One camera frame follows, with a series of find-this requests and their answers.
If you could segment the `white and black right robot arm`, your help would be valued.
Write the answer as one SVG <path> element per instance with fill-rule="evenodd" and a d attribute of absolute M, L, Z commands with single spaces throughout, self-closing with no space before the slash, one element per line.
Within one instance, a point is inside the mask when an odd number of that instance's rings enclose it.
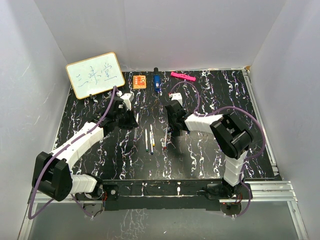
<path fill-rule="evenodd" d="M 186 112 L 178 100 L 165 106 L 169 129 L 212 134 L 225 155 L 225 170 L 219 183 L 210 183 L 198 193 L 211 200 L 233 199 L 244 185 L 243 167 L 254 137 L 234 112 L 197 116 Z"/>

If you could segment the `white pen green tip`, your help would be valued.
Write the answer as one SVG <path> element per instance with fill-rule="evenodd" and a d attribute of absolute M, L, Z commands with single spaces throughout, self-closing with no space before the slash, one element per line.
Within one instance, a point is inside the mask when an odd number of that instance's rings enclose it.
<path fill-rule="evenodd" d="M 149 147 L 148 147 L 148 130 L 145 129 L 145 151 L 148 152 L 149 151 Z"/>

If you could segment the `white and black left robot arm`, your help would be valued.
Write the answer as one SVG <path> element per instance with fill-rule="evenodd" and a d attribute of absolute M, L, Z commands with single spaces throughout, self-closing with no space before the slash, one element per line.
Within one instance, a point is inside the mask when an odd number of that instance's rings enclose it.
<path fill-rule="evenodd" d="M 91 174 L 72 174 L 76 162 L 94 144 L 115 128 L 132 130 L 138 126 L 132 110 L 133 94 L 125 93 L 107 101 L 106 110 L 96 111 L 71 139 L 50 153 L 41 152 L 35 160 L 32 187 L 60 202 L 70 194 L 87 194 L 97 200 L 103 195 L 102 181 Z"/>

